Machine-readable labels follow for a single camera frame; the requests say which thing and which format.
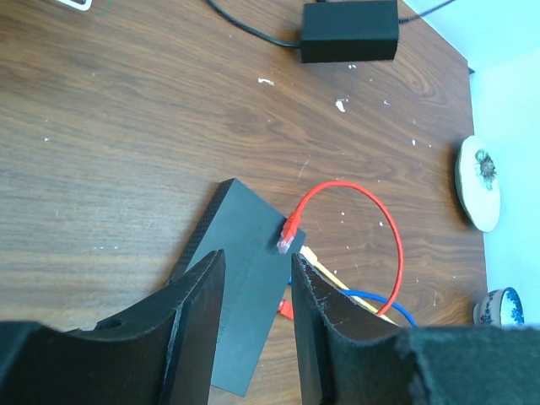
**decorative plate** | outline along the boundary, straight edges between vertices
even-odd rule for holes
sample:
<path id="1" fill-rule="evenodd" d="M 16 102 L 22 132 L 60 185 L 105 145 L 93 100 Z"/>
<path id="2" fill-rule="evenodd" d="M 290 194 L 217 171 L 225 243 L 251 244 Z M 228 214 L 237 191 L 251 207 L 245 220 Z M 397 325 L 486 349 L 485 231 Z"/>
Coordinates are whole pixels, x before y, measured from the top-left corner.
<path id="1" fill-rule="evenodd" d="M 491 232 L 500 216 L 499 179 L 495 163 L 478 137 L 463 141 L 456 162 L 456 189 L 474 226 Z"/>

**cable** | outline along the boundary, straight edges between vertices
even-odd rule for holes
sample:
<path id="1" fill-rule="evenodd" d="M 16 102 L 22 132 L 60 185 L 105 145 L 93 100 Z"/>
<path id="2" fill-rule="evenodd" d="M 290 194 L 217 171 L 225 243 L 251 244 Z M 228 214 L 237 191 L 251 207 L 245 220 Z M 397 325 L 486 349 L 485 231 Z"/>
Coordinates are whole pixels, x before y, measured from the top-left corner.
<path id="1" fill-rule="evenodd" d="M 399 24 L 400 25 L 405 25 L 405 24 L 408 24 L 410 22 L 416 21 L 417 19 L 422 19 L 423 17 L 426 17 L 426 16 L 430 15 L 431 13 L 433 13 L 433 12 L 435 12 L 437 10 L 440 10 L 441 8 L 446 7 L 448 4 L 451 4 L 451 3 L 455 2 L 455 1 L 456 0 L 447 0 L 444 3 L 439 4 L 438 6 L 435 6 L 433 8 L 430 8 L 429 10 L 424 11 L 423 13 L 414 15 L 412 17 L 404 17 L 402 19 L 399 19 L 398 20 Z"/>
<path id="2" fill-rule="evenodd" d="M 220 16 L 222 16 L 224 19 L 229 21 L 232 25 L 240 28 L 241 30 L 244 30 L 245 32 L 252 34 L 258 38 L 261 38 L 262 40 L 268 41 L 274 45 L 277 46 L 283 46 L 285 48 L 299 48 L 300 43 L 299 42 L 287 42 L 284 40 L 278 40 L 276 38 L 271 37 L 270 35 L 266 35 L 265 33 L 255 30 L 253 27 L 250 27 L 249 25 L 246 25 L 244 23 L 241 23 L 238 19 L 234 18 L 232 15 L 226 13 L 220 6 L 218 6 L 214 0 L 206 0 L 206 3 L 213 8 L 213 10 L 218 13 Z"/>
<path id="3" fill-rule="evenodd" d="M 373 301 L 379 301 L 383 304 L 387 302 L 387 299 L 385 297 L 381 297 L 377 294 L 372 293 L 366 293 L 365 291 L 358 291 L 357 289 L 343 289 L 341 291 L 345 295 L 349 297 L 359 297 L 359 298 L 366 298 L 367 300 L 373 300 Z M 411 324 L 413 327 L 417 327 L 416 321 L 414 320 L 413 316 L 409 311 L 407 311 L 405 308 L 403 308 L 401 305 L 399 305 L 397 302 L 393 302 L 391 304 L 393 308 L 396 308 L 398 311 L 400 311 L 403 316 L 407 318 L 408 323 Z"/>
<path id="4" fill-rule="evenodd" d="M 287 218 L 287 221 L 285 221 L 285 225 L 283 226 L 281 230 L 281 237 L 279 238 L 279 242 L 277 244 L 278 250 L 282 254 L 287 253 L 287 251 L 290 248 L 291 243 L 293 243 L 293 239 L 296 236 L 296 232 L 298 231 L 298 227 L 300 225 L 300 215 L 302 214 L 302 211 L 304 210 L 305 205 L 318 192 L 329 187 L 352 188 L 366 195 L 371 201 L 373 201 L 377 205 L 377 207 L 381 209 L 382 213 L 386 217 L 386 220 L 388 221 L 388 224 L 390 225 L 392 233 L 394 234 L 394 238 L 396 239 L 396 245 L 397 245 L 397 275 L 396 275 L 396 282 L 394 283 L 394 288 L 392 289 L 392 292 L 390 294 L 390 297 L 388 298 L 388 301 L 382 306 L 382 308 L 380 308 L 377 311 L 378 316 L 383 315 L 386 311 L 388 311 L 388 309 L 392 306 L 392 303 L 396 300 L 397 294 L 399 293 L 399 289 L 402 285 L 403 243 L 402 243 L 402 238 L 399 235 L 399 231 L 397 230 L 396 223 L 394 222 L 394 218 L 390 215 L 390 213 L 388 212 L 388 209 L 381 202 L 381 200 L 379 200 L 379 198 L 377 198 L 376 195 L 370 192 L 369 190 L 363 188 L 362 186 L 356 183 L 353 183 L 352 181 L 343 181 L 343 180 L 327 181 L 327 182 L 319 184 L 318 186 L 313 187 L 311 190 L 307 192 L 307 194 L 305 194 L 304 197 L 302 197 L 296 209 L 289 215 L 289 217 Z"/>
<path id="5" fill-rule="evenodd" d="M 339 289 L 349 289 L 344 282 L 342 282 L 338 276 L 332 274 L 330 270 L 328 270 L 326 267 L 322 265 L 321 262 L 319 262 L 319 259 L 313 253 L 313 251 L 308 246 L 302 246 L 300 248 L 300 254 L 305 257 L 305 259 L 311 263 L 311 266 L 315 267 L 319 272 L 322 273 L 323 276 L 328 278 L 332 283 L 336 285 Z M 364 309 L 368 310 L 372 314 L 377 313 L 377 309 L 371 305 L 369 302 L 362 300 L 360 297 L 353 297 L 356 302 L 358 302 Z M 387 322 L 390 322 L 394 325 L 397 325 L 392 319 L 390 319 L 386 315 L 380 315 L 381 319 L 384 319 Z"/>

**hole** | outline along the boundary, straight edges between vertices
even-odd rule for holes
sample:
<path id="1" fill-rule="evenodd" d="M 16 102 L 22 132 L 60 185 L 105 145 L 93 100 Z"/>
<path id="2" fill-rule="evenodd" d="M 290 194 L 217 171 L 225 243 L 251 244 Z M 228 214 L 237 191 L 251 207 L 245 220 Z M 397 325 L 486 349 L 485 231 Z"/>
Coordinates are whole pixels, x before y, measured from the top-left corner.
<path id="1" fill-rule="evenodd" d="M 96 326 L 96 330 L 102 331 L 104 329 L 114 329 L 115 327 L 119 327 L 122 323 L 121 319 L 104 319 L 103 321 L 98 322 Z"/>

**black foam holder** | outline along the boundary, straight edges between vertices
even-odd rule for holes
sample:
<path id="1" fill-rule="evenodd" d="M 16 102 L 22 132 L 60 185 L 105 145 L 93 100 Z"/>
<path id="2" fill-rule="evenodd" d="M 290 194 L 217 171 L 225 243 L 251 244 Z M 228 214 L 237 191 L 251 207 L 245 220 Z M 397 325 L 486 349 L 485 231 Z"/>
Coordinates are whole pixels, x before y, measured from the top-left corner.
<path id="1" fill-rule="evenodd" d="M 208 253 L 93 331 L 0 322 L 0 403 L 206 405 L 224 273 Z"/>
<path id="2" fill-rule="evenodd" d="M 400 328 L 293 257 L 294 334 L 304 405 L 539 404 L 540 331 Z"/>

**black router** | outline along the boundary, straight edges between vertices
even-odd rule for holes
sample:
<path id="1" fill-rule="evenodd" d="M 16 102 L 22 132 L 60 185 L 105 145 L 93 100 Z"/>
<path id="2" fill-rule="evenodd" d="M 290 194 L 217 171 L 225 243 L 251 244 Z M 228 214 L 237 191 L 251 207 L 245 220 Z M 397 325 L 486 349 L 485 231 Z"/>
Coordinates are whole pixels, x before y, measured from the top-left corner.
<path id="1" fill-rule="evenodd" d="M 223 249 L 224 297 L 212 385 L 245 395 L 290 276 L 299 230 L 286 255 L 278 252 L 285 217 L 236 179 L 221 183 L 173 273 L 183 274 L 209 251 Z"/>

